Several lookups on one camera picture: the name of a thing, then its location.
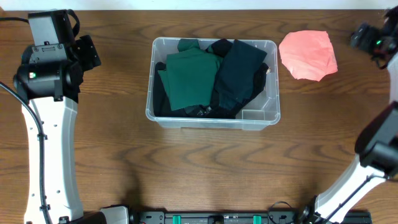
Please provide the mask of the dark navy garment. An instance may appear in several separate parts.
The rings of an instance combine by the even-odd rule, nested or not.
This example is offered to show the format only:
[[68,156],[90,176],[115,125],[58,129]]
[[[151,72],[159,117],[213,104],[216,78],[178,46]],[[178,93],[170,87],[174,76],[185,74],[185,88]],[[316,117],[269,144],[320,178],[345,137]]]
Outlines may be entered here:
[[254,99],[264,90],[268,65],[267,52],[235,40],[218,70],[215,90],[219,106],[233,110]]

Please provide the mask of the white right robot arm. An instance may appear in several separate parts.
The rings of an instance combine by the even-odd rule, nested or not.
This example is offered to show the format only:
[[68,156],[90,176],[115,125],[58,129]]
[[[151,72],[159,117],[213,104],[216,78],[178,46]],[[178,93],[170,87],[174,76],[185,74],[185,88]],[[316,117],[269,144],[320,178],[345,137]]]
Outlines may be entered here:
[[[83,85],[76,171],[88,208],[253,212],[273,200],[303,205],[324,191],[355,153],[379,168],[397,154],[365,123],[386,104],[387,78],[368,60],[391,44],[389,29],[357,30],[377,11],[89,12],[103,68]],[[279,70],[282,117],[262,131],[162,129],[144,116],[144,70],[157,34],[272,39],[329,33],[337,74],[320,83]]]

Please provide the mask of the black sparkly knit garment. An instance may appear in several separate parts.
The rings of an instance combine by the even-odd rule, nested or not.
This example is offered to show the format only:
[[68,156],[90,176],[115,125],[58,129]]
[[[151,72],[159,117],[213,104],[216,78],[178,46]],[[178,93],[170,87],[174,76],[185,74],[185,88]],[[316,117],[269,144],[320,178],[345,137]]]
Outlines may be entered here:
[[264,90],[269,66],[267,53],[240,40],[221,39],[206,51],[223,61],[216,74],[210,109],[206,118],[234,119]]

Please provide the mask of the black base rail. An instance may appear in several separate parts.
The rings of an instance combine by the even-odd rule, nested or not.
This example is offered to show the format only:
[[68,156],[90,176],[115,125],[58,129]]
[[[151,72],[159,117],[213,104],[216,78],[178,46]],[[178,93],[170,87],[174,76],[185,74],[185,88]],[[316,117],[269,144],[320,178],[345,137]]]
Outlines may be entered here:
[[167,213],[162,211],[132,212],[131,223],[142,224],[289,224],[298,215],[293,210],[270,213]]

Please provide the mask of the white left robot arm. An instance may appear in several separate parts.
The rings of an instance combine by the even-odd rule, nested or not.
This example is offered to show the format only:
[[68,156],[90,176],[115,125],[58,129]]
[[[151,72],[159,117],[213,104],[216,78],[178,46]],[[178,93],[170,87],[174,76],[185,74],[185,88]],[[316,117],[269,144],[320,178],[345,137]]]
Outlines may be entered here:
[[29,142],[25,223],[128,223],[123,205],[85,213],[75,174],[74,130],[83,75],[101,65],[71,9],[33,12],[34,44],[14,75]]

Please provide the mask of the dark green garment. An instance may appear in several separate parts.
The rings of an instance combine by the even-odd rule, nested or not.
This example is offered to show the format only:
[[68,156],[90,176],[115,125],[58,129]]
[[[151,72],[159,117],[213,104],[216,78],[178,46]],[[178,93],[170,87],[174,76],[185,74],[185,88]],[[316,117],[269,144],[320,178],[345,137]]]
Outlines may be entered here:
[[159,71],[171,110],[209,105],[223,58],[201,49],[196,39],[180,39],[177,50]]

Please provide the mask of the pink garment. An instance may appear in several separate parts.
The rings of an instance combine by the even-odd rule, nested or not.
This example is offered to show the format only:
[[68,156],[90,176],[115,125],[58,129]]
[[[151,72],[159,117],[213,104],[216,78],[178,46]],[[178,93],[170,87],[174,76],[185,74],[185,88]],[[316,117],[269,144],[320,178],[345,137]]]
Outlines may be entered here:
[[338,71],[334,49],[326,31],[290,32],[280,43],[279,52],[282,64],[296,80],[319,82]]

